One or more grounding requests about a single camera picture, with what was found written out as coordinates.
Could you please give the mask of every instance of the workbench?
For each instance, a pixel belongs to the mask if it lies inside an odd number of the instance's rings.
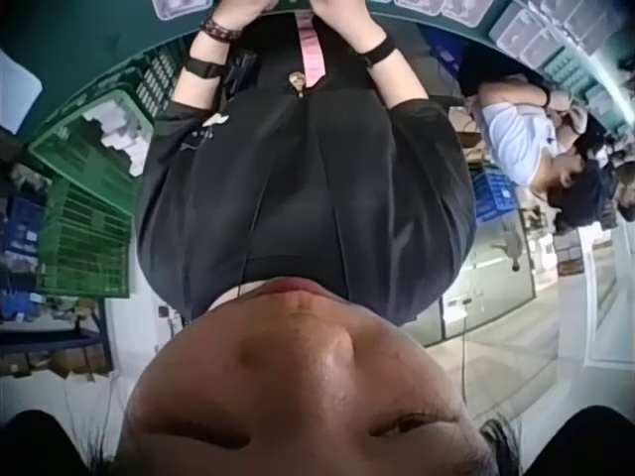
[[[527,5],[520,0],[492,0],[480,23],[470,28],[444,15],[425,15],[393,1],[417,0],[371,0],[369,7],[376,15],[437,27],[492,48],[496,46],[490,31],[509,5]],[[281,0],[274,13],[307,8],[308,0]],[[44,86],[19,131],[24,141],[33,140],[36,128],[78,90],[130,57],[195,31],[206,15],[201,11],[164,22],[157,17],[151,0],[23,0],[14,9],[17,11],[11,23],[0,29],[0,46]],[[552,27],[562,40],[562,50],[581,65],[582,74],[591,78],[592,86],[601,84],[615,103],[600,117],[593,115],[611,132],[632,130],[635,107],[618,86],[623,81],[618,65],[633,55],[632,26],[612,35],[592,56],[570,43],[560,27]],[[540,67],[537,71],[546,75]],[[587,79],[584,88],[589,85]]]

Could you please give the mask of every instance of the hand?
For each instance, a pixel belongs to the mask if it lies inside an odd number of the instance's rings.
[[[386,39],[370,16],[366,0],[311,0],[311,6],[358,53],[368,53]]]
[[[278,0],[221,0],[212,18],[227,30],[240,31],[277,4]]]
[[[588,112],[579,104],[574,104],[569,110],[569,118],[571,120],[571,127],[573,131],[581,136],[586,132],[586,125],[588,124]]]
[[[549,104],[547,107],[549,109],[554,109],[555,111],[568,111],[572,106],[572,96],[566,91],[552,91],[550,96]]]

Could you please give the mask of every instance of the black wristband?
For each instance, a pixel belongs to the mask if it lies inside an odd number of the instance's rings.
[[[227,66],[225,64],[203,61],[192,57],[186,59],[184,68],[186,71],[202,79],[214,79],[215,77],[224,76],[227,73]]]
[[[368,53],[359,53],[358,55],[364,60],[366,67],[371,68],[378,62],[385,60],[395,50],[397,50],[395,41],[386,33],[386,40],[381,42],[379,46],[373,48]]]

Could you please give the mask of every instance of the mouth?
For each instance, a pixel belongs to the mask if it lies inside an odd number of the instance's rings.
[[[254,295],[255,297],[279,295],[296,291],[304,291],[305,293],[310,293],[322,298],[339,299],[339,297],[325,290],[318,283],[315,283],[311,280],[306,280],[304,278],[277,278],[275,280],[271,280],[255,290]]]

